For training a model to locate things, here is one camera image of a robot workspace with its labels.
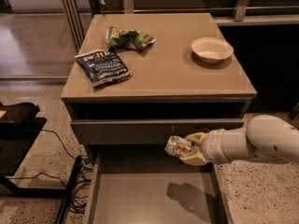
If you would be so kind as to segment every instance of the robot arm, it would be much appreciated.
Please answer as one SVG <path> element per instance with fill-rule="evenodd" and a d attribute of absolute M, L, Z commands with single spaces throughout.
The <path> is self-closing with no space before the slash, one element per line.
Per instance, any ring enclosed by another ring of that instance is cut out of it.
<path fill-rule="evenodd" d="M 299 164 L 299 131 L 273 116 L 258 116 L 247 128 L 220 129 L 199 136 L 197 139 L 195 133 L 186 137 L 199 147 L 196 155 L 180 157 L 187 164 L 223 164 L 237 160 Z"/>

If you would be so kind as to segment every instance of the open drawer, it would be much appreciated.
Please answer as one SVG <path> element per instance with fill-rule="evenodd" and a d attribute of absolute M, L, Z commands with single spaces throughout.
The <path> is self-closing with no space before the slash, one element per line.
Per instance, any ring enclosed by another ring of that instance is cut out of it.
<path fill-rule="evenodd" d="M 213 168 L 179 162 L 163 145 L 97 146 L 84 222 L 227 223 Z"/>

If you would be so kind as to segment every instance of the terrazzo floor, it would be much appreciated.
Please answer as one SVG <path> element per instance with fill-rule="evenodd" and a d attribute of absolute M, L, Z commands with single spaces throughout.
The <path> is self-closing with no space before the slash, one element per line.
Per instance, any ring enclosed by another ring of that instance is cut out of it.
<path fill-rule="evenodd" d="M 90 16 L 83 18 L 87 28 Z M 76 54 L 62 15 L 0 15 L 0 75 L 68 75 Z M 74 156 L 85 152 L 73 135 L 70 118 L 60 99 L 64 83 L 2 81 L 3 105 L 32 102 L 39 105 L 44 127 L 55 131 Z M 247 114 L 245 122 L 257 114 Z M 289 122 L 286 113 L 274 113 Z M 299 128 L 299 121 L 292 125 Z M 15 177 L 41 172 L 59 176 L 65 183 L 73 167 L 71 159 L 52 133 L 41 132 Z M 236 224 L 299 223 L 299 166 L 235 161 L 216 168 L 229 214 Z M 14 180 L 20 187 L 61 188 L 58 180 L 39 176 Z M 0 223 L 53 223 L 61 200 L 0 196 Z M 64 223 L 82 223 L 83 215 L 67 213 Z"/>

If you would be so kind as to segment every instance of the white bowl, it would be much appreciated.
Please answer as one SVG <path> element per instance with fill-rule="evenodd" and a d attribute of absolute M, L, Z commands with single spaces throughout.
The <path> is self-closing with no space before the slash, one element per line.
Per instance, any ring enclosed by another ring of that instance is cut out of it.
<path fill-rule="evenodd" d="M 216 37 L 202 37 L 194 40 L 192 50 L 204 63 L 218 63 L 234 53 L 229 43 Z"/>

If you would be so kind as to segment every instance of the table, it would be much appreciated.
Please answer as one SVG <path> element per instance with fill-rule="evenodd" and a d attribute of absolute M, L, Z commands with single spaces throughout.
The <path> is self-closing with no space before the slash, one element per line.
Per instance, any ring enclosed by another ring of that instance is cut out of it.
<path fill-rule="evenodd" d="M 74 134 L 94 165 L 86 223 L 120 223 L 118 218 L 137 223 L 138 218 L 149 216 L 154 223 L 165 223 L 166 218 L 182 223 L 191 212 L 183 204 L 184 194 L 165 194 L 169 190 L 184 193 L 187 187 L 188 192 L 198 193 L 192 198 L 198 207 L 213 185 L 210 176 L 200 174 L 198 168 L 166 158 L 166 140 L 170 135 L 242 126 L 241 119 L 256 90 L 234 55 L 214 65 L 193 55 L 194 39 L 223 38 L 209 14 L 95 15 L 79 53 L 105 49 L 109 26 L 141 30 L 156 42 L 141 52 L 117 49 L 132 73 L 128 80 L 94 89 L 75 63 L 64 87 L 62 100 L 72 118 Z M 120 196 L 127 205 L 117 203 Z M 134 211 L 137 203 L 138 218 Z M 188 223 L 209 223 L 215 218 L 202 216 L 201 211 L 188 216 Z"/>

